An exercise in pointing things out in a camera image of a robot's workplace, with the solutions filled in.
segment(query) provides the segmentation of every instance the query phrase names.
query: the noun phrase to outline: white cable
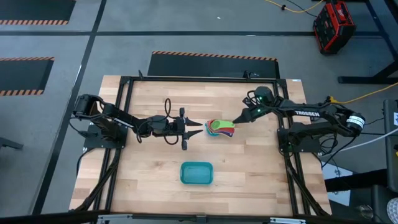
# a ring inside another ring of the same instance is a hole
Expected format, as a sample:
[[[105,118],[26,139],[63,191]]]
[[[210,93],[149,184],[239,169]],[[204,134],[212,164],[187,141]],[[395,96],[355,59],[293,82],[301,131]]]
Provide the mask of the white cable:
[[[353,148],[356,148],[356,147],[359,147],[359,146],[364,146],[366,144],[370,144],[370,143],[375,142],[377,140],[383,139],[383,138],[385,138],[385,137],[389,136],[390,134],[393,134],[393,133],[395,133],[397,131],[398,131],[398,128],[394,129],[394,130],[390,131],[389,133],[387,133],[387,134],[385,134],[383,136],[380,136],[380,137],[378,137],[376,139],[373,139],[373,140],[370,140],[370,141],[367,141],[367,142],[364,142],[364,143],[361,143],[361,144],[357,144],[355,146],[351,146],[351,147],[348,147],[346,149],[342,149],[342,150],[340,150],[340,152],[347,151],[348,149],[353,149]]]

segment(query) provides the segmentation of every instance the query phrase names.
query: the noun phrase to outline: black floor mat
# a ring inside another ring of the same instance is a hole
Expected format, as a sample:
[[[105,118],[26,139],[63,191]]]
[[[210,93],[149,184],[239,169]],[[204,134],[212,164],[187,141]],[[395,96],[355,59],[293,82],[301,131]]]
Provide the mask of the black floor mat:
[[[75,0],[0,0],[0,25],[65,25],[75,3]]]
[[[0,96],[41,95],[53,57],[0,58]]]
[[[150,58],[149,76],[236,77],[252,72],[252,78],[280,78],[276,58],[221,54],[155,51]]]

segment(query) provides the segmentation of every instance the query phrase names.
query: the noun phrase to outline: black metal frame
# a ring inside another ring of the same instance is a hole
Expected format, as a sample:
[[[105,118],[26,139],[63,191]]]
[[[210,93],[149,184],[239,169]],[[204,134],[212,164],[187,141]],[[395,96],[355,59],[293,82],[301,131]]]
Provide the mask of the black metal frame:
[[[118,95],[116,98],[115,105],[120,105],[121,97],[123,94],[123,89],[126,84],[128,84],[128,91],[126,96],[126,102],[124,105],[124,110],[128,111],[129,105],[131,102],[132,88],[134,86],[134,81],[164,81],[164,82],[224,82],[224,83],[258,83],[258,84],[271,84],[273,87],[273,91],[275,95],[279,95],[279,88],[282,89],[283,97],[288,99],[288,91],[285,80],[278,79],[264,79],[264,78],[208,78],[208,77],[143,77],[140,75],[139,77],[121,77],[121,81],[119,83]],[[282,118],[278,117],[279,128],[283,128],[285,126]],[[289,125],[292,124],[292,119],[289,119]],[[111,214],[111,202],[113,198],[113,192],[116,183],[116,174],[117,168],[120,159],[121,148],[116,149],[115,157],[108,167],[108,159],[109,154],[106,152],[110,152],[111,149],[106,149],[104,154],[104,160],[101,168],[100,176],[105,178],[100,178],[99,187],[95,187],[95,191],[98,192],[98,196],[96,197],[95,208],[98,209],[100,195],[103,190],[104,183],[110,178],[108,194],[106,196],[106,205],[104,210],[93,210],[93,211],[70,211],[68,213],[56,213],[56,214],[46,214],[46,215],[32,215],[26,217],[11,217],[11,218],[3,218],[0,219],[0,223],[83,223],[83,222],[92,222],[95,223],[100,215],[109,215]],[[206,223],[209,221],[220,221],[220,220],[229,220],[229,221],[244,221],[244,222],[264,222],[269,223],[271,221],[276,221],[276,219],[287,218],[287,219],[300,219],[305,220],[308,223],[359,223],[354,220],[342,220],[339,218],[328,216],[322,209],[317,210],[316,208],[320,208],[319,204],[316,203],[315,199],[311,196],[311,193],[303,184],[298,184],[298,187],[302,193],[304,212],[305,214],[299,214],[297,199],[295,196],[295,187],[294,182],[303,183],[304,176],[302,172],[302,166],[300,161],[300,155],[298,153],[294,154],[296,161],[296,169],[298,173],[295,173],[295,169],[290,161],[290,156],[288,152],[284,154],[284,161],[286,166],[287,173],[287,184],[289,186],[289,194],[290,194],[290,203],[292,206],[292,217],[266,217],[266,216],[231,216],[231,215],[170,215],[170,214],[140,214],[140,213],[128,213],[126,215],[127,218],[133,219],[151,219],[151,220],[179,220],[179,221],[193,221],[198,223]],[[317,213],[317,216],[313,216],[310,214],[311,205],[314,208],[314,211]],[[88,208],[90,205],[83,204],[80,207]]]
[[[372,15],[373,21],[376,24],[377,28],[379,29],[379,33],[381,34],[382,38],[386,42],[392,58],[394,61],[389,64],[386,68],[382,69],[380,72],[375,74],[372,77],[338,77],[338,83],[342,84],[394,84],[398,82],[398,78],[389,78],[394,72],[398,71],[398,53],[395,50],[390,38],[386,30],[383,28],[379,17],[377,16],[376,12],[374,11],[371,3],[369,0],[360,0],[361,2],[365,2],[366,6],[368,7],[369,12]],[[398,24],[398,6],[394,2],[394,0],[384,0],[387,7],[391,11],[392,16],[396,20]]]
[[[24,147],[23,144],[19,144],[19,143],[16,143],[14,141],[11,141],[11,140],[8,140],[8,139],[0,137],[0,149],[3,146],[4,147],[11,147],[13,149],[22,149],[22,147]]]
[[[162,82],[162,81],[163,82],[226,82],[226,83],[271,84],[273,87],[274,94],[276,96],[279,95],[279,88],[281,88],[283,97],[286,99],[289,99],[289,94],[287,91],[287,85],[286,85],[285,80],[263,79],[263,78],[144,77],[144,76],[140,75],[139,77],[121,77],[121,81],[119,84],[119,90],[118,90],[118,96],[116,98],[116,105],[117,106],[120,105],[120,99],[121,99],[124,85],[128,83],[129,88],[128,88],[126,102],[125,102],[125,106],[124,106],[124,110],[127,112],[128,112],[128,108],[129,108],[130,101],[131,101],[132,88],[134,85],[134,81],[145,81],[145,82],[151,82],[151,81],[158,81],[158,82]],[[279,123],[279,128],[284,127],[284,121],[281,117],[278,117],[278,123]],[[290,118],[289,125],[291,125],[292,123],[293,123],[293,120],[292,120],[292,118]],[[107,166],[108,166],[109,154],[107,154],[107,152],[108,152],[108,149],[106,150],[105,155],[104,155],[103,164],[101,166],[100,177],[104,177],[105,170],[107,169]],[[118,162],[119,162],[120,152],[121,152],[121,149],[116,149],[117,155],[115,155],[116,161],[114,161],[116,164],[118,164]],[[295,163],[296,163],[296,169],[298,170],[298,172],[297,172],[298,179],[296,179],[296,181],[297,182],[300,181],[300,182],[304,183],[304,175],[303,175],[303,170],[302,170],[299,153],[295,153],[294,158],[295,158]],[[284,154],[284,161],[285,161],[285,167],[286,167],[286,173],[287,173],[287,184],[289,186],[289,195],[290,195],[290,203],[292,206],[292,214],[295,216],[295,215],[299,214],[299,208],[297,205],[295,187],[294,187],[294,182],[293,182],[293,180],[295,178],[294,178],[294,175],[291,174],[291,169],[293,167],[292,167],[292,163],[290,161],[290,156],[289,156],[288,152],[285,152],[285,154]],[[111,176],[111,181],[109,183],[109,188],[108,188],[108,194],[106,196],[105,210],[110,210],[110,208],[111,208],[111,202],[113,199],[113,191],[115,188],[116,173],[117,173],[117,168],[115,168],[115,170]],[[310,215],[310,204],[313,205],[315,200],[313,200],[312,203],[307,200],[306,196],[308,197],[308,194],[310,195],[310,192],[305,188],[305,184],[304,184],[304,189],[301,189],[301,190],[302,190],[304,213],[306,215]],[[100,197],[101,197],[100,195],[101,195],[101,193],[99,193],[99,195],[97,196],[97,199],[96,199],[96,202],[98,205],[99,205],[98,201],[100,200]],[[169,219],[171,217],[175,217],[176,220],[186,220],[186,219],[179,218],[179,217],[181,217],[180,215],[176,215],[176,216],[166,215],[165,216],[165,218],[167,218],[167,219]],[[256,221],[258,221],[259,218],[261,219],[261,217],[250,217],[250,219],[253,219]]]

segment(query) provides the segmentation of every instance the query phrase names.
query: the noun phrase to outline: black cable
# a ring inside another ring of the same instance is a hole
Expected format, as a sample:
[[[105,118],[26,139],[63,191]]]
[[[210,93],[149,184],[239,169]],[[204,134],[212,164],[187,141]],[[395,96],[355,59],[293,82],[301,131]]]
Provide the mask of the black cable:
[[[330,141],[330,140],[333,140],[333,143],[331,146],[323,146],[324,143],[326,143],[327,141]],[[323,140],[320,145],[322,148],[325,148],[325,149],[333,149],[334,147],[337,146],[337,144],[338,144],[337,135],[334,135],[333,138],[328,138],[328,139]]]
[[[291,0],[286,0],[286,1],[288,1],[288,2],[292,3],[293,5],[299,7],[299,8],[300,8],[301,10],[303,10],[303,11],[305,10],[305,9],[303,9],[301,6],[299,6],[298,4],[292,2]],[[307,12],[307,11],[305,11],[305,13],[307,13],[307,14],[310,15],[310,16],[317,17],[316,15],[311,14],[311,13],[309,13],[309,12]]]
[[[374,121],[372,121],[372,122],[370,122],[370,123],[366,123],[365,125],[373,124],[373,123],[375,123],[375,122],[377,122],[377,121],[381,121],[382,119],[384,119],[384,118],[375,119]]]
[[[170,116],[171,110],[172,110],[172,102],[171,102],[170,98],[167,98],[167,99],[164,101],[164,111],[166,112],[166,116],[165,116],[164,118],[158,120],[158,121],[152,121],[152,122],[161,122],[161,121],[164,121],[164,120],[167,119],[167,118],[173,118],[173,117]],[[142,128],[142,126],[143,126],[144,124],[147,124],[148,122],[149,122],[149,121],[143,122],[143,123],[137,128],[136,138],[137,138],[138,143],[142,143],[142,139],[141,139],[139,130]],[[179,140],[179,138],[178,138],[178,136],[177,136],[177,140],[176,140],[175,142],[173,142],[173,143],[170,143],[170,142],[167,140],[166,136],[163,136],[163,138],[164,138],[164,141],[165,141],[167,144],[171,145],[171,146],[173,146],[173,145],[175,145],[176,143],[178,143],[178,140]]]
[[[85,154],[91,152],[92,149],[87,149],[82,155],[79,156],[79,159],[77,160],[77,164],[76,164],[76,176],[79,174],[79,167],[80,167],[80,161],[81,158],[83,158],[83,156],[85,156]]]
[[[339,170],[339,168],[338,168],[338,165],[337,165],[337,163],[336,163],[336,161],[335,161],[335,159],[331,159],[334,163],[335,163],[335,167],[336,167],[336,169],[337,169],[337,176],[338,177],[340,177],[340,170]]]
[[[285,154],[284,154],[283,152],[281,152],[281,151],[279,151],[279,150],[278,150],[278,152],[279,152],[279,154],[281,154],[282,156],[285,156]],[[288,153],[288,156],[287,156],[287,157],[290,158],[290,157],[292,157],[292,156],[293,156],[293,152],[292,152],[291,154]]]
[[[169,141],[167,140],[166,136],[163,136],[164,141],[166,141],[166,143],[169,144],[169,145],[171,145],[171,146],[173,146],[173,145],[175,145],[176,143],[178,143],[178,136],[176,136],[176,137],[177,137],[177,139],[175,140],[175,142],[169,143]]]
[[[75,127],[72,125],[72,123],[70,122],[72,119],[78,119],[78,118],[69,118],[69,126],[70,126],[73,130],[75,130],[80,136],[82,136],[82,137],[85,138],[86,135],[83,134],[81,131],[77,130],[77,128],[75,128]]]
[[[322,165],[322,168],[325,167],[326,164],[328,164],[329,161],[330,161],[331,159],[333,159],[333,157],[334,157],[336,154],[338,154],[342,149],[344,149],[344,148],[347,147],[349,144],[351,144],[355,139],[356,139],[356,137],[353,137],[353,138],[351,139],[350,142],[348,142],[348,143],[345,144],[343,147],[339,148],[335,153],[333,153],[333,155],[331,155],[331,156],[329,157],[329,159],[325,162],[325,164]]]

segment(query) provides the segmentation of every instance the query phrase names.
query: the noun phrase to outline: yellow cable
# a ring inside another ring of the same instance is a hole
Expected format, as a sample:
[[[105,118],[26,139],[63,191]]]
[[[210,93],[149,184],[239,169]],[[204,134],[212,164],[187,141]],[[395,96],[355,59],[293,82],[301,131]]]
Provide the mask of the yellow cable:
[[[276,3],[276,2],[273,2],[273,1],[271,1],[271,0],[264,0],[264,1],[267,1],[267,2],[269,2],[269,3],[273,3],[273,4],[276,5],[276,6],[282,7],[282,5],[280,5],[280,4]],[[324,0],[321,0],[321,1],[319,1],[318,3],[316,3],[315,5],[313,5],[312,7],[309,7],[308,9],[302,10],[302,11],[291,10],[291,9],[289,9],[288,7],[285,7],[285,9],[288,10],[288,11],[290,11],[290,12],[303,13],[303,12],[307,12],[307,11],[313,9],[313,8],[316,7],[317,5],[321,4],[323,1],[324,1]]]
[[[376,91],[374,91],[374,92],[368,93],[368,94],[366,94],[366,95],[360,96],[360,97],[358,97],[358,98],[355,98],[355,99],[353,99],[353,100],[349,100],[349,101],[346,101],[346,102],[340,102],[340,101],[334,99],[332,96],[330,96],[330,103],[338,103],[338,104],[352,103],[352,102],[354,102],[354,101],[363,99],[363,98],[365,98],[365,97],[367,97],[367,96],[370,96],[370,95],[373,95],[373,94],[375,94],[375,93],[380,93],[381,91],[387,90],[387,89],[389,89],[389,88],[391,88],[391,87],[394,87],[394,86],[396,86],[396,85],[398,85],[398,82],[395,83],[395,84],[389,85],[389,86],[387,86],[387,87],[385,87],[385,88],[382,88],[381,90],[376,90]]]

